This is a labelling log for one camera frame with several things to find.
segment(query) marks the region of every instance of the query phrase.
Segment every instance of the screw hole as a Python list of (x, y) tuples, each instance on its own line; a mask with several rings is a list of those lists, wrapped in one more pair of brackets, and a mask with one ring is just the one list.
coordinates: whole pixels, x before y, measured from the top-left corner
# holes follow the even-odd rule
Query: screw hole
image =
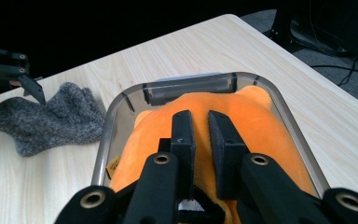
[(166, 164), (170, 162), (170, 157), (167, 155), (158, 155), (154, 158), (154, 162), (157, 164)]
[(336, 200), (344, 207), (358, 212), (358, 198), (348, 193), (339, 193)]
[(95, 190), (83, 196), (80, 201), (80, 205), (84, 208), (93, 208), (103, 203), (104, 199), (104, 192), (101, 190)]
[(267, 165), (267, 164), (269, 164), (269, 160), (267, 158), (263, 157), (263, 156), (256, 155), (256, 156), (253, 156), (251, 158), (251, 160), (252, 160), (253, 163), (255, 163), (257, 165)]

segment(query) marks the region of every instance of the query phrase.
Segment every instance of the gray sock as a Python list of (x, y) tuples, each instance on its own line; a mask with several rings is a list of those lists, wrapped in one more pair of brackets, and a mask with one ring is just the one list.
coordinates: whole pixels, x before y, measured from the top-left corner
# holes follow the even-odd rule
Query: gray sock
[(13, 137), (22, 157), (51, 147), (97, 141), (103, 122), (91, 90), (70, 82), (63, 83), (46, 106), (21, 97), (0, 104), (0, 131)]

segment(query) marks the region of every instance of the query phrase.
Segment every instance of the black cable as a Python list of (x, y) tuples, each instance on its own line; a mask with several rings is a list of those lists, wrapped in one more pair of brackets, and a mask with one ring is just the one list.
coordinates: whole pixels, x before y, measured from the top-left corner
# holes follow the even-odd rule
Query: black cable
[(343, 66), (337, 66), (337, 65), (324, 65), (324, 64), (320, 64), (320, 65), (312, 65), (310, 66), (311, 68), (337, 68), (337, 69), (343, 69), (343, 70), (348, 70), (351, 71), (353, 70), (353, 72), (358, 72), (358, 69), (351, 69), (349, 67), (343, 67)]
[(338, 83), (338, 86), (345, 85), (350, 81), (351, 75), (353, 74), (353, 70), (354, 67), (356, 66), (357, 61), (358, 61), (358, 57), (353, 61), (351, 71), (344, 78), (342, 78), (341, 82)]

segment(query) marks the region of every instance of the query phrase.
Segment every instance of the black object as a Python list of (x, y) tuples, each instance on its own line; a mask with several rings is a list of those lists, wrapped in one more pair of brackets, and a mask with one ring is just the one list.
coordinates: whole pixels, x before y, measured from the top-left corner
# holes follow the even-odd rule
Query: black object
[(41, 105), (46, 104), (43, 88), (29, 77), (29, 62), (25, 54), (0, 49), (0, 80), (18, 80), (21, 86)]
[[(246, 150), (245, 144), (233, 130), (235, 128), (229, 117), (211, 111), (209, 121), (210, 126), (213, 126), (211, 137), (220, 138), (212, 139), (212, 144), (217, 144), (217, 147), (213, 146), (213, 154), (218, 150), (218, 156), (213, 156), (214, 163), (219, 164), (215, 166), (216, 174), (220, 174), (216, 177), (216, 185), (220, 189), (235, 189), (234, 194), (220, 191), (226, 198), (237, 199), (237, 211), (242, 223), (358, 223), (358, 193), (348, 189), (329, 189), (322, 199), (315, 198), (299, 189), (271, 157)], [(105, 188), (110, 190), (109, 195), (117, 196), (116, 200), (100, 203), (98, 206), (101, 208), (96, 209), (95, 213), (83, 212), (88, 208), (79, 205), (82, 202), (80, 199), (87, 193), (86, 189), (79, 191), (63, 208), (56, 223), (211, 223), (205, 222), (205, 219), (199, 220), (200, 216), (187, 219), (182, 217), (183, 214), (179, 215), (181, 211), (177, 210), (177, 200), (180, 191), (178, 181), (181, 179), (178, 176), (180, 162), (174, 154), (165, 151), (150, 155), (136, 183), (128, 209), (118, 209), (122, 205), (122, 191), (114, 193)], [(226, 178), (225, 169), (232, 171), (234, 176)], [(197, 187), (194, 192), (197, 192), (194, 194), (197, 200)], [(219, 211), (211, 209), (213, 206), (210, 205), (205, 207), (205, 212)], [(78, 214), (86, 217), (74, 219)], [(224, 221), (212, 220), (213, 223)]]
[(179, 199), (193, 199), (196, 146), (190, 111), (172, 117), (171, 153), (179, 159)]
[(358, 0), (309, 1), (297, 8), (294, 20), (337, 54), (358, 55)]

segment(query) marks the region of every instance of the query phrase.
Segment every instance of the orange towel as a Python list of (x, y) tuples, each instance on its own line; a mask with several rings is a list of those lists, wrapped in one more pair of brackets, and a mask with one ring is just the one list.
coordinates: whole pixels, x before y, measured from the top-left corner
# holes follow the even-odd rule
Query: orange towel
[(136, 181), (146, 158), (158, 151), (159, 139), (171, 137), (172, 116), (190, 110), (196, 142), (194, 184), (226, 212), (225, 223), (241, 223), (236, 201), (222, 201), (216, 197), (208, 127), (208, 112), (214, 110), (230, 117), (251, 152), (275, 159), (302, 190), (313, 194), (306, 167), (289, 132), (271, 112), (271, 105), (266, 91), (248, 86), (236, 93), (187, 93), (159, 109), (141, 113), (112, 176), (110, 188), (118, 192)]

